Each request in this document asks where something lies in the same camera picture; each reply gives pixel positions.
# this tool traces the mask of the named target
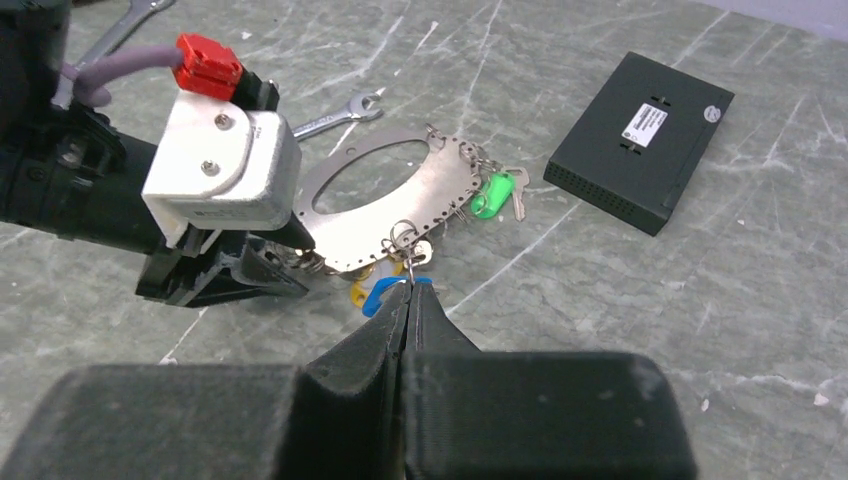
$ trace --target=round sticker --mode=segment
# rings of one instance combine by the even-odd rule
[[[721,118],[721,110],[715,105],[710,105],[704,110],[704,118],[710,123],[715,123]]]

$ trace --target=wrench head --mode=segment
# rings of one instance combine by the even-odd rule
[[[360,122],[367,122],[379,117],[383,114],[383,109],[374,107],[374,103],[378,100],[380,100],[380,94],[378,93],[357,93],[347,104],[347,108],[351,114],[350,118]]]
[[[177,0],[130,0],[130,7],[147,8],[151,13],[159,13],[177,3]]]

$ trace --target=black box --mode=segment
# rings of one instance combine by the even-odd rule
[[[629,52],[554,152],[544,179],[656,235],[733,97]]]

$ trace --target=wrench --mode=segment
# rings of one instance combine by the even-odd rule
[[[153,15],[167,9],[177,0],[130,0],[130,8],[112,28],[100,37],[74,65],[76,71],[97,63],[98,60],[114,53],[135,32],[142,23]],[[53,97],[53,105],[65,110],[74,97],[74,82],[64,75],[59,78],[59,86]]]
[[[292,131],[294,138],[301,141],[342,123],[374,120],[383,114],[383,109],[371,108],[370,105],[366,106],[366,103],[374,103],[379,99],[380,95],[378,93],[357,93],[341,110],[329,113],[317,120],[295,128]]]

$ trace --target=key holder ring plate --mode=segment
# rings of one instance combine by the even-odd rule
[[[369,153],[409,142],[424,142],[430,151],[403,185],[346,212],[325,215],[315,211],[315,200],[342,169]],[[470,200],[482,182],[479,168],[460,154],[460,148],[476,147],[457,137],[393,128],[341,148],[313,167],[301,181],[295,214],[315,239],[315,253],[333,270],[349,272],[387,256],[383,240],[398,222],[407,220],[417,228],[398,239],[401,248],[443,223]]]

